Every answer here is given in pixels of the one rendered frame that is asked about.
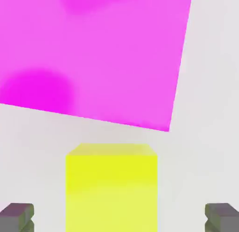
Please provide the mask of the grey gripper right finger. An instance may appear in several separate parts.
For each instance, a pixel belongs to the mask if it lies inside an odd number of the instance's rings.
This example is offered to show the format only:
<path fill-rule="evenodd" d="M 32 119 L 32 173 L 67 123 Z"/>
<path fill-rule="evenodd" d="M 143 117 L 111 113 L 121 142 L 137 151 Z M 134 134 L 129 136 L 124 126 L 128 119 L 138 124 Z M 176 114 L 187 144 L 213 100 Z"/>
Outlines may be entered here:
<path fill-rule="evenodd" d="M 205 215 L 205 232 L 239 232 L 239 211 L 229 203 L 208 203 Z"/>

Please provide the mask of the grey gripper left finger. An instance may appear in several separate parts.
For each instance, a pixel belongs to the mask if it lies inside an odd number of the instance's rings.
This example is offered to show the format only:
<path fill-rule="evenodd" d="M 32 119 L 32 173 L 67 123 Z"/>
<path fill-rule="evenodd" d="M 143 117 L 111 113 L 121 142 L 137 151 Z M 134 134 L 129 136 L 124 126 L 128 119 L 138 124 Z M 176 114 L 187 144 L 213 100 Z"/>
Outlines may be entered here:
<path fill-rule="evenodd" d="M 33 204 L 10 203 L 0 212 L 0 232 L 34 232 L 33 215 Z"/>

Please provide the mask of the small yellow cube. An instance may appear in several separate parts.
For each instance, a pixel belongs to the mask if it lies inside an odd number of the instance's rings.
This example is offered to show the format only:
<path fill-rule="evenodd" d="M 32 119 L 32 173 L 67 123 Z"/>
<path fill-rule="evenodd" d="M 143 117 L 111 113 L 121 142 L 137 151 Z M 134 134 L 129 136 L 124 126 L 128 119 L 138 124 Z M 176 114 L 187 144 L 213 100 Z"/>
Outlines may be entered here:
<path fill-rule="evenodd" d="M 158 156 L 82 143 L 65 158 L 66 232 L 158 232 Z"/>

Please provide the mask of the large magenta box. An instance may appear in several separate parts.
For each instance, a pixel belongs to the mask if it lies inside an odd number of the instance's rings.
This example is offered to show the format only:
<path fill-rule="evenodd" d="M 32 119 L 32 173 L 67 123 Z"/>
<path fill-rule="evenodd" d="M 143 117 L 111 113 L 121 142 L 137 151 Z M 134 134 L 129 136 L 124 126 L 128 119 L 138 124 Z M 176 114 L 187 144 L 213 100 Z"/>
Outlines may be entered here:
<path fill-rule="evenodd" d="M 170 127 L 191 0 L 0 0 L 0 103 Z"/>

